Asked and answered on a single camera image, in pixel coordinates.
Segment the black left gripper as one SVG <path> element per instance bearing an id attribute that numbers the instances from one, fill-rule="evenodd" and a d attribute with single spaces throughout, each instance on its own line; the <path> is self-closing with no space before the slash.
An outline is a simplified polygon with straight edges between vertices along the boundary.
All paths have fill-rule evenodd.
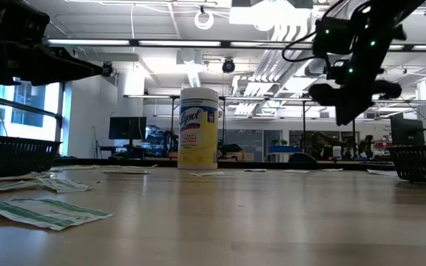
<path id="1" fill-rule="evenodd" d="M 22 0 L 6 0 L 4 8 L 4 84 L 15 85 L 14 78 L 34 86 L 53 83 L 49 63 L 52 53 L 43 44 L 50 17 Z M 55 78 L 58 82 L 76 81 L 101 75 L 103 67 L 74 58 L 63 47 L 55 48 Z"/>

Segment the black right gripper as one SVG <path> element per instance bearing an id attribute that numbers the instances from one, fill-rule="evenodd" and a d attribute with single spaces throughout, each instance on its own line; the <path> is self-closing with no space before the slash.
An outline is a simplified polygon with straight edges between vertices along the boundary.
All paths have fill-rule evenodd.
<path id="1" fill-rule="evenodd" d="M 373 103 L 372 96 L 384 99 L 398 98 L 402 87 L 390 81 L 377 79 L 383 73 L 384 54 L 353 54 L 349 59 L 340 59 L 340 66 L 332 64 L 324 55 L 325 74 L 328 80 L 339 85 L 333 88 L 326 83 L 316 83 L 308 94 L 322 106 L 335 106 L 338 126 L 348 125 Z"/>

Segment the Lysol wipes canister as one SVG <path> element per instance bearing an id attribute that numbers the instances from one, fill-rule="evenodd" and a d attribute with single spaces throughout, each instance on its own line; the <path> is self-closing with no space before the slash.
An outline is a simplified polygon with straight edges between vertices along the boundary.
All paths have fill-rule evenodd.
<path id="1" fill-rule="evenodd" d="M 180 92 L 177 167 L 183 170 L 217 168 L 217 91 L 196 87 Z"/>

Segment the black monitor on arm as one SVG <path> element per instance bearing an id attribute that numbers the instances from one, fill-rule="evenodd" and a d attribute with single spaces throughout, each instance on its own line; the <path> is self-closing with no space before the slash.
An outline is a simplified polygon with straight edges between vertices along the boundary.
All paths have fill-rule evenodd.
<path id="1" fill-rule="evenodd" d="M 423 123 L 420 120 L 392 116 L 390 121 L 394 146 L 423 146 L 425 144 Z"/>

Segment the blue storage bin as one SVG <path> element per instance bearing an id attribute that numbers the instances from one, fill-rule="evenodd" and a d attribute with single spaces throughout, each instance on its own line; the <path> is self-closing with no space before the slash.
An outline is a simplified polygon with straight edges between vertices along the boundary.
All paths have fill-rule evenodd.
<path id="1" fill-rule="evenodd" d="M 285 153 L 285 154 L 292 154 L 300 152 L 301 149 L 299 146 L 269 146 L 268 152 L 269 153 Z"/>

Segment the black computer monitor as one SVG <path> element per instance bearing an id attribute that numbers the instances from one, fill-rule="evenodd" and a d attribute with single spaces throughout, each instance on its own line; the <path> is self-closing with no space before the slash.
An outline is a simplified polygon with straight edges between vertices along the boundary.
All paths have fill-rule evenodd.
<path id="1" fill-rule="evenodd" d="M 142 144 L 146 138 L 146 122 L 146 117 L 111 117 L 109 139 L 128 140 L 129 144 L 138 140 Z"/>

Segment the black plastic mesh basket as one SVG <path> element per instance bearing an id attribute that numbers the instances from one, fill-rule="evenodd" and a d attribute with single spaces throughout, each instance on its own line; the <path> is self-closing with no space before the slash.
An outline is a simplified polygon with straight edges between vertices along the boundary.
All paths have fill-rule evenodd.
<path id="1" fill-rule="evenodd" d="M 400 179 L 426 183 L 426 146 L 397 146 L 388 150 Z"/>
<path id="2" fill-rule="evenodd" d="M 61 142 L 0 136 L 0 177 L 47 171 Z"/>

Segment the black aluminium table frame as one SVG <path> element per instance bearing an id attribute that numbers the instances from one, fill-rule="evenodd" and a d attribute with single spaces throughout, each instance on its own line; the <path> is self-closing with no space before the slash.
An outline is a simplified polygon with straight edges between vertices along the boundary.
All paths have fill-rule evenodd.
<path id="1" fill-rule="evenodd" d="M 53 161 L 53 166 L 153 166 L 176 168 L 178 162 L 166 158 L 153 158 L 152 160 L 111 160 L 111 159 L 84 159 L 59 157 Z M 316 170 L 324 168 L 343 168 L 347 171 L 365 171 L 367 169 L 378 171 L 395 171 L 395 166 L 386 163 L 364 163 L 357 161 L 317 161 L 316 163 L 271 163 L 271 162 L 251 162 L 251 161 L 220 161 L 218 168 L 264 168 L 275 170 Z"/>

